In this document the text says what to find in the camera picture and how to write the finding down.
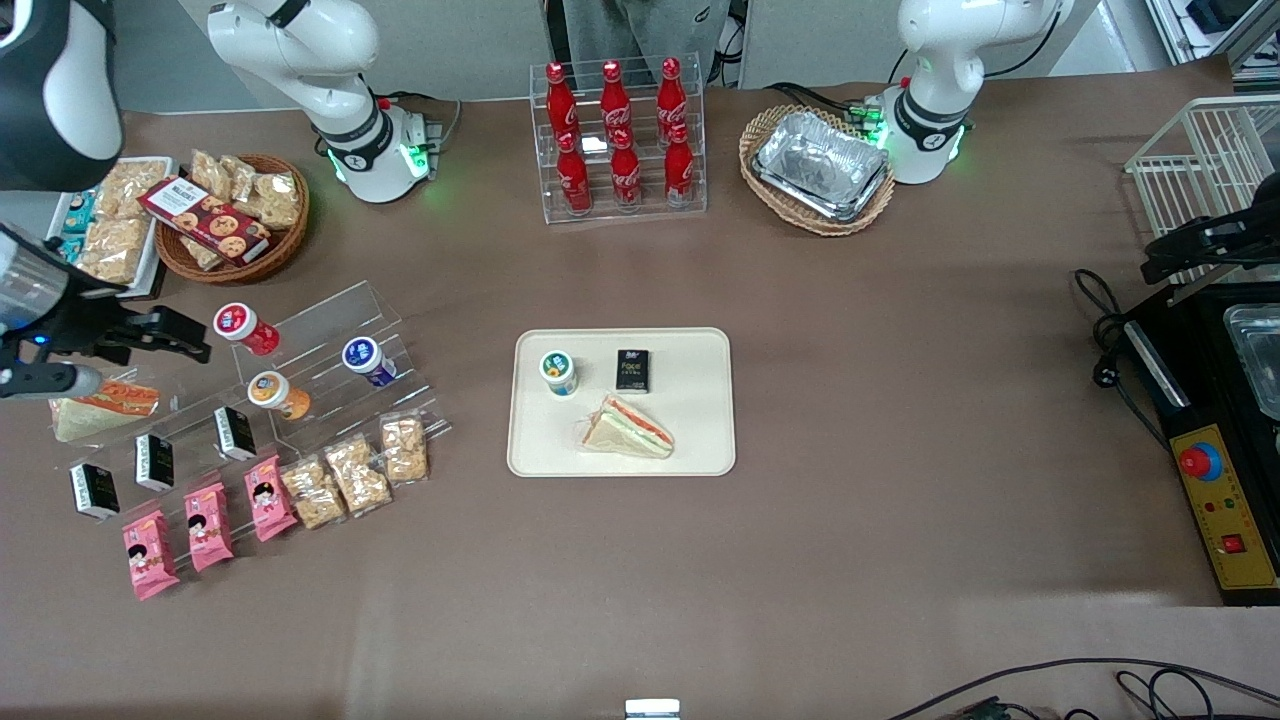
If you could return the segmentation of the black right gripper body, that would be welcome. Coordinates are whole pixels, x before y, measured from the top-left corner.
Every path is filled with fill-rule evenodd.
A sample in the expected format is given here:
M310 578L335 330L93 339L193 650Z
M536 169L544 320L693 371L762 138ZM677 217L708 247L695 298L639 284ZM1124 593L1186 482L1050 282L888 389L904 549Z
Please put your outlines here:
M45 357L81 355L124 365L134 350L150 350L134 324L140 316L124 307L123 284L67 284L45 314Z

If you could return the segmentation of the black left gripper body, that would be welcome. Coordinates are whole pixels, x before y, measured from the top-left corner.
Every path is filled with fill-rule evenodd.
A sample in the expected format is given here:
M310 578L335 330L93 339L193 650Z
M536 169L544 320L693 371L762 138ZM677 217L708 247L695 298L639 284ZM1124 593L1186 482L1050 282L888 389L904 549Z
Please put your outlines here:
M1276 199L1212 219L1204 231L1210 242L1207 261L1238 266L1277 264L1277 225Z

